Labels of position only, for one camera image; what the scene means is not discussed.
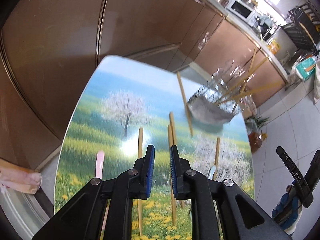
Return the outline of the blue gloved right hand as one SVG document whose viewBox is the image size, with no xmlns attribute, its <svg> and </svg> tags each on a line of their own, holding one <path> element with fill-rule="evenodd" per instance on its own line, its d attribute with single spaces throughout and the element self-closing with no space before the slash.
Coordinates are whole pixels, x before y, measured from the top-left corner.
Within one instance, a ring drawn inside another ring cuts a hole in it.
<svg viewBox="0 0 320 240">
<path fill-rule="evenodd" d="M 301 202 L 295 193 L 295 187 L 288 185 L 286 193 L 272 210 L 272 218 L 290 237 L 294 234 L 303 213 Z"/>
</svg>

